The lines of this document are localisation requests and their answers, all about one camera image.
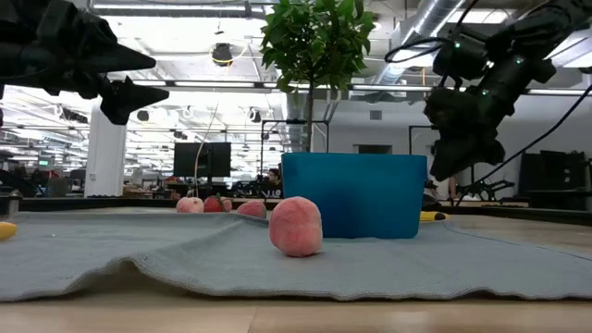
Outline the black equipment cabinet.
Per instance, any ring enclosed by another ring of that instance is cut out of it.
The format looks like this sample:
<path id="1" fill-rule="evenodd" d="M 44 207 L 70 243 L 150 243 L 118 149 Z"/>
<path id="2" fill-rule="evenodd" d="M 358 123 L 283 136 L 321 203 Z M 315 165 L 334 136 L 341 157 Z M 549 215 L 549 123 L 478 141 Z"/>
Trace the black equipment cabinet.
<path id="1" fill-rule="evenodd" d="M 583 152 L 541 150 L 523 154 L 518 194 L 533 208 L 585 211 L 592 190 L 586 182 L 587 160 Z"/>

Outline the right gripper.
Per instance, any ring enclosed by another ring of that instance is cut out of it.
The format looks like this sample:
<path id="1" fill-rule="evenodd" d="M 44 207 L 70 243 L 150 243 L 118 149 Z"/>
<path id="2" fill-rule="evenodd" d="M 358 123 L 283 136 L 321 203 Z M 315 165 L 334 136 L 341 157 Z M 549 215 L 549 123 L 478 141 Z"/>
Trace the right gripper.
<path id="1" fill-rule="evenodd" d="M 430 174 L 442 181 L 478 163 L 501 163 L 497 127 L 512 114 L 513 93 L 506 89 L 434 89 L 425 100 L 425 115 L 440 135 Z"/>

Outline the red toy strawberry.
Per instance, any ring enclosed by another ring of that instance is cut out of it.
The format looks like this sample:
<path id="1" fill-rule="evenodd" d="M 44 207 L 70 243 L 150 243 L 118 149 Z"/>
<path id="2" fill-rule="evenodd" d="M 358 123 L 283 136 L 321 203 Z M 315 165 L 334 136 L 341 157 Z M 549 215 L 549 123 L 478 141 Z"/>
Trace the red toy strawberry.
<path id="1" fill-rule="evenodd" d="M 223 213 L 226 209 L 222 198 L 219 195 L 212 195 L 203 201 L 203 211 L 205 213 Z"/>

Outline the ceiling light strip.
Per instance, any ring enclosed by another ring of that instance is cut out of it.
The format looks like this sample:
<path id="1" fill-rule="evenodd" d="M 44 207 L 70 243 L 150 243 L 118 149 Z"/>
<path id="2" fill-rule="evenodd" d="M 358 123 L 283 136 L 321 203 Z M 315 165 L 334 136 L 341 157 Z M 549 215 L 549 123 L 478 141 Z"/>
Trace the ceiling light strip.
<path id="1" fill-rule="evenodd" d="M 274 82 L 263 81 L 210 81 L 210 80 L 135 80 L 135 84 L 156 87 L 169 88 L 188 91 L 195 90 L 278 90 Z M 349 84 L 348 92 L 365 93 L 429 93 L 432 87 L 420 85 L 375 85 L 375 84 Z M 540 96 L 578 96 L 585 92 L 581 89 L 525 89 L 522 95 L 540 95 Z"/>

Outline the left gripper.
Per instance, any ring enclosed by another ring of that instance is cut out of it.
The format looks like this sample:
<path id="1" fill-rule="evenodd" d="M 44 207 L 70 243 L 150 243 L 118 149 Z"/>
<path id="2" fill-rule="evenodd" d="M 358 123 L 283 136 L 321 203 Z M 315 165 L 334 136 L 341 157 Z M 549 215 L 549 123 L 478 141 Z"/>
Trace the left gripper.
<path id="1" fill-rule="evenodd" d="M 132 112 L 169 91 L 107 74 L 154 66 L 152 57 L 119 45 L 104 19 L 68 0 L 0 0 L 0 98 L 7 85 L 100 96 L 108 120 L 126 125 Z"/>

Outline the green potted plant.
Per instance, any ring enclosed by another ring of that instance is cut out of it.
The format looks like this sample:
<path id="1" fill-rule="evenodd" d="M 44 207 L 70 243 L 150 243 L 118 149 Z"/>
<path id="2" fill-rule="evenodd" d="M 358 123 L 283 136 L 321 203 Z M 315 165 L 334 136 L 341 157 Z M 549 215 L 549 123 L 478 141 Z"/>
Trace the green potted plant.
<path id="1" fill-rule="evenodd" d="M 374 27 L 364 0 L 278 0 L 265 16 L 262 64 L 280 71 L 277 88 L 282 92 L 306 86 L 307 151 L 312 148 L 315 89 L 347 88 L 353 75 L 366 68 Z"/>

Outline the silver ceiling duct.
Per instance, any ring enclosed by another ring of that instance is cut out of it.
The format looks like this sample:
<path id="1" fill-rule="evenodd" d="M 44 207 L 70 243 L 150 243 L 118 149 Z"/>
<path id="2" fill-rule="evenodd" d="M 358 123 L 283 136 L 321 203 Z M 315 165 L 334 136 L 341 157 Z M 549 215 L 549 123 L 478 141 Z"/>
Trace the silver ceiling duct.
<path id="1" fill-rule="evenodd" d="M 415 14 L 396 25 L 389 45 L 394 48 L 423 38 L 436 37 L 465 2 L 466 0 L 421 0 Z M 377 72 L 373 84 L 394 85 L 407 68 L 420 67 L 421 63 L 429 66 L 428 60 L 433 58 L 431 55 L 405 61 L 405 58 L 418 54 L 419 51 L 415 50 L 397 53 L 397 63 L 384 65 Z"/>

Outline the grey cloth mat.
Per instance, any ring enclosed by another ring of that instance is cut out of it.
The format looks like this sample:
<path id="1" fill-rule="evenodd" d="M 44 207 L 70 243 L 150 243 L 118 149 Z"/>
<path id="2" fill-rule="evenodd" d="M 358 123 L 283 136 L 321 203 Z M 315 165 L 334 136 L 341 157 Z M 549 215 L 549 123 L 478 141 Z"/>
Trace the grey cloth mat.
<path id="1" fill-rule="evenodd" d="M 20 213 L 0 241 L 0 302 L 54 297 L 132 264 L 210 296 L 592 300 L 592 255 L 427 223 L 410 240 L 332 239 L 283 255 L 263 219 L 233 214 Z"/>

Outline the black computer monitor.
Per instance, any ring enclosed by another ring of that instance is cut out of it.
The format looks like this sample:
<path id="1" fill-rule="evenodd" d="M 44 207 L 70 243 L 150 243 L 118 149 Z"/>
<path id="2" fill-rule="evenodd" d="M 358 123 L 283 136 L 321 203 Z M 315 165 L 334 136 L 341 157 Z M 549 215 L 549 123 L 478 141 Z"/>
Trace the black computer monitor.
<path id="1" fill-rule="evenodd" d="M 229 142 L 178 142 L 174 146 L 173 175 L 193 180 L 205 178 L 203 185 L 193 185 L 203 199 L 217 194 L 227 196 L 227 184 L 214 178 L 229 178 L 230 171 Z"/>

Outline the blue plastic tupperware container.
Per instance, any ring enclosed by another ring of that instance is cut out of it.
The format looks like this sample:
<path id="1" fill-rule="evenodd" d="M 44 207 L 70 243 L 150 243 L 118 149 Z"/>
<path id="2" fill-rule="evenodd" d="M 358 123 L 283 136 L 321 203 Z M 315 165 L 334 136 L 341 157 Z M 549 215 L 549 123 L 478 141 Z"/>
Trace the blue plastic tupperware container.
<path id="1" fill-rule="evenodd" d="M 281 156 L 284 196 L 316 204 L 326 238 L 414 238 L 426 167 L 427 159 L 413 154 Z"/>

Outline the white round pillar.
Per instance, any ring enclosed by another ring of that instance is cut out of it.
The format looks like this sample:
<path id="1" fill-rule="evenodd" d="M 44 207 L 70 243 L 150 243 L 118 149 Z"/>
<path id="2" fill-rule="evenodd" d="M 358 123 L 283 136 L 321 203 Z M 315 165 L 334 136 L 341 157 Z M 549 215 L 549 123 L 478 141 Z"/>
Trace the white round pillar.
<path id="1" fill-rule="evenodd" d="M 85 197 L 123 194 L 127 129 L 110 122 L 101 102 L 97 98 L 92 104 Z"/>

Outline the black round ceiling device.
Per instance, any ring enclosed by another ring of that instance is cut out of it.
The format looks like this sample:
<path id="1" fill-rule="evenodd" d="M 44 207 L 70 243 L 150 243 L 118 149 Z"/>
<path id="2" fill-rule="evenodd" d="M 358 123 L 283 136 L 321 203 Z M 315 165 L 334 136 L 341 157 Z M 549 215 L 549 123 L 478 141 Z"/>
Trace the black round ceiling device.
<path id="1" fill-rule="evenodd" d="M 212 50 L 212 61 L 219 67 L 229 67 L 232 65 L 233 56 L 231 45 L 229 43 L 217 43 Z"/>

